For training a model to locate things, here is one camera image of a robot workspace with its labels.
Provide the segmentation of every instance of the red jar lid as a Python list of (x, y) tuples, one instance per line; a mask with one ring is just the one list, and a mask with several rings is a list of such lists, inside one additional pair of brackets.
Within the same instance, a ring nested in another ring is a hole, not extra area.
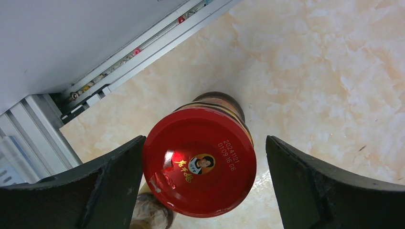
[(142, 166), (152, 193), (191, 217), (214, 217), (238, 206), (256, 176), (256, 156), (232, 118), (211, 108), (176, 111), (146, 139)]

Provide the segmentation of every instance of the red bead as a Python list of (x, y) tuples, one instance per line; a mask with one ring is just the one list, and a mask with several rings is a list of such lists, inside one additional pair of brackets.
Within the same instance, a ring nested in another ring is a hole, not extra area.
[(185, 18), (184, 17), (179, 17), (179, 19), (178, 19), (178, 22), (179, 22), (179, 24), (181, 24), (183, 21), (185, 21)]
[(140, 53), (140, 49), (135, 49), (134, 50), (134, 55), (138, 55)]

